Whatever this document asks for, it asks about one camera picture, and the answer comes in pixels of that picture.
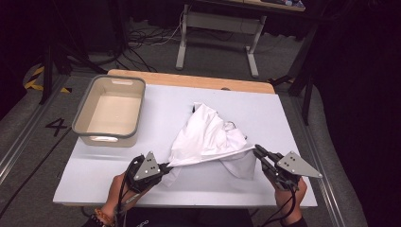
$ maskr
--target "table surface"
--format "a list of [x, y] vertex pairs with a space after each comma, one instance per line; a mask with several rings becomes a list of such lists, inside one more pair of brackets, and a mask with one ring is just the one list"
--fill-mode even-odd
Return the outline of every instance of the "table surface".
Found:
[[[106, 148], [87, 146], [79, 139], [56, 190], [55, 203], [104, 203], [113, 176], [125, 171], [132, 158], [141, 153], [152, 150], [158, 163], [167, 162], [172, 142], [192, 114], [193, 101], [216, 109], [223, 120], [233, 120], [251, 144], [260, 144], [283, 155], [291, 150], [299, 154], [280, 99], [273, 94], [270, 84], [124, 70], [112, 70], [109, 75], [139, 77], [147, 83], [138, 141], [132, 148]], [[221, 87], [239, 92], [221, 91]], [[308, 178], [305, 181], [311, 188]], [[220, 161], [212, 161], [184, 166], [173, 185], [159, 183], [137, 205], [274, 206], [273, 195], [274, 189], [259, 161], [252, 180], [238, 179]], [[313, 191], [308, 190], [302, 206], [316, 205]]]

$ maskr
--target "human arm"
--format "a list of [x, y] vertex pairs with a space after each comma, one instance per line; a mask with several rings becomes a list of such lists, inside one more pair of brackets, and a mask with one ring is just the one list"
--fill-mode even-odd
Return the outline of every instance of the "human arm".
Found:
[[[284, 216], [291, 209], [292, 202], [291, 201], [287, 202], [287, 201], [289, 200], [289, 198], [291, 198], [292, 194], [289, 190], [280, 190], [270, 177], [268, 177], [268, 179], [270, 180], [271, 184], [274, 187], [274, 197], [276, 199], [277, 206], [279, 208], [283, 207], [280, 211], [280, 214]], [[300, 178], [300, 181], [298, 182], [298, 188], [299, 189], [295, 191], [294, 210], [288, 217], [284, 218], [281, 221], [281, 224], [283, 226], [291, 226], [291, 227], [307, 226], [305, 220], [303, 219], [301, 211], [301, 201], [304, 199], [307, 190], [307, 186], [303, 178]]]
[[[125, 173], [122, 173], [113, 178], [112, 184], [110, 185], [109, 195], [107, 197], [106, 203], [100, 209], [98, 209], [99, 210], [98, 212], [96, 212], [96, 218], [108, 226], [113, 226], [114, 224], [114, 209], [118, 204], [119, 193], [121, 185], [124, 181], [124, 176]], [[124, 184], [124, 189], [123, 189], [124, 196], [121, 200], [121, 204], [123, 204], [122, 210], [124, 211], [130, 210], [139, 201], [139, 199], [142, 196], [144, 196], [149, 190], [150, 188], [145, 190], [141, 194], [137, 194], [129, 190], [127, 185]], [[94, 227], [98, 226], [96, 225], [95, 218], [88, 219], [88, 221], [83, 225], [83, 227], [92, 227], [92, 226]]]

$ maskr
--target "dark background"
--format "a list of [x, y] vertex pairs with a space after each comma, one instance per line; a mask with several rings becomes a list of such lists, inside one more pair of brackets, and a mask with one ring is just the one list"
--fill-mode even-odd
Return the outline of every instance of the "dark background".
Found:
[[[82, 3], [74, 15], [66, 13], [74, 11], [74, 1], [55, 1], [60, 11], [51, 1], [32, 2], [0, 1], [0, 119], [25, 95], [25, 73], [42, 60], [43, 50], [52, 40], [60, 39], [86, 55], [91, 48], [113, 51], [118, 39], [123, 39], [114, 35], [108, 38], [111, 42], [99, 41], [97, 47], [88, 46], [87, 34], [71, 32], [80, 31], [83, 21], [94, 20], [79, 17], [79, 9], [88, 5]], [[104, 10], [97, 17], [110, 13], [106, 10], [108, 1], [97, 2], [99, 10]], [[174, 1], [134, 0], [127, 9], [132, 9], [136, 21], [149, 19], [156, 26], [171, 26], [177, 25], [182, 5]], [[344, 17], [344, 23], [319, 29], [301, 73], [314, 78], [322, 95], [333, 144], [370, 226], [394, 226], [401, 202], [397, 174], [401, 140], [399, 9], [396, 1], [357, 1], [352, 13]], [[114, 34], [118, 22], [110, 23], [115, 20], [112, 15], [102, 24], [104, 27], [95, 28]], [[310, 26], [302, 21], [269, 16], [276, 20], [268, 22], [265, 30], [273, 34], [302, 39]], [[335, 41], [327, 44], [325, 41], [333, 35]]]

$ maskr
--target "crumpled fabric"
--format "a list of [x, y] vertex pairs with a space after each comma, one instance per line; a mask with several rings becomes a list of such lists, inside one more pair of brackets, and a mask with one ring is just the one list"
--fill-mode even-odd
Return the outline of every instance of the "crumpled fabric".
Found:
[[218, 112], [203, 103], [194, 103], [195, 112], [180, 130], [171, 147], [168, 159], [174, 166], [170, 174], [164, 176], [166, 185], [171, 185], [181, 169], [212, 160], [220, 160], [233, 175], [251, 179], [256, 158], [244, 134], [233, 122], [224, 122]]

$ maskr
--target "storage bin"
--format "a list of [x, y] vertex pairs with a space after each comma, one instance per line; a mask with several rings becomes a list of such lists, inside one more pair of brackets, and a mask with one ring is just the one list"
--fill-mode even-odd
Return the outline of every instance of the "storage bin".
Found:
[[95, 77], [78, 107], [73, 131], [87, 145], [132, 147], [138, 136], [145, 88], [140, 78]]

